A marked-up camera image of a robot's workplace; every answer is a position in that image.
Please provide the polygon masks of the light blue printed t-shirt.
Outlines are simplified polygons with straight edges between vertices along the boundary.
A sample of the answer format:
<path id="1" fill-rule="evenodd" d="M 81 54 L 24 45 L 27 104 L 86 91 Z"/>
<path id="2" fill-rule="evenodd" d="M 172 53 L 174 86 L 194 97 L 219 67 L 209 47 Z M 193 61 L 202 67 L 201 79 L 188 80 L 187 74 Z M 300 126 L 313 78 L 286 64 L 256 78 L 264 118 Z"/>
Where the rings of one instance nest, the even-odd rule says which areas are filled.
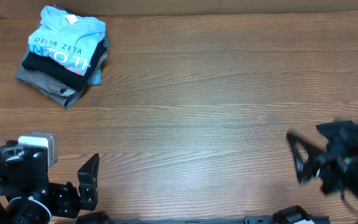
<path id="1" fill-rule="evenodd" d="M 29 50 L 84 76 L 98 44 L 104 39 L 105 23 L 52 6 L 45 6 L 40 16 L 39 28 L 28 38 Z"/>

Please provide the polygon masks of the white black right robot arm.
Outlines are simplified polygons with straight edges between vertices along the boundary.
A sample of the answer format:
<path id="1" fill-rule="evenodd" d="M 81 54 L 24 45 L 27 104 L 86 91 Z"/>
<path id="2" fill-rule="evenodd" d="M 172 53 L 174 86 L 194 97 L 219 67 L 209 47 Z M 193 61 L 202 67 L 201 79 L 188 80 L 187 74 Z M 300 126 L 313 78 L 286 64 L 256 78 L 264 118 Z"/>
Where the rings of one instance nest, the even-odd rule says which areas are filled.
<path id="1" fill-rule="evenodd" d="M 298 182 L 320 178 L 323 194 L 349 190 L 358 198 L 358 124 L 334 120 L 318 124 L 316 129 L 328 140 L 325 150 L 293 131 L 287 132 Z"/>

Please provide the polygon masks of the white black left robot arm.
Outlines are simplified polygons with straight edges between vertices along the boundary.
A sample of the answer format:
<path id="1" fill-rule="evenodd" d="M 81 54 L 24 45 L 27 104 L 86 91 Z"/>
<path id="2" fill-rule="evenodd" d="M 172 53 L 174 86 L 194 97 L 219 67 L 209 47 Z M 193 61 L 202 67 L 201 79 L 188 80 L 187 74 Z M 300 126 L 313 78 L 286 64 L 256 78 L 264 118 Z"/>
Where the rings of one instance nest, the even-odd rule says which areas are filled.
<path id="1" fill-rule="evenodd" d="M 50 223 L 77 218 L 98 204 L 99 154 L 78 170 L 79 186 L 48 179 L 49 149 L 8 140 L 0 146 L 0 223 Z"/>

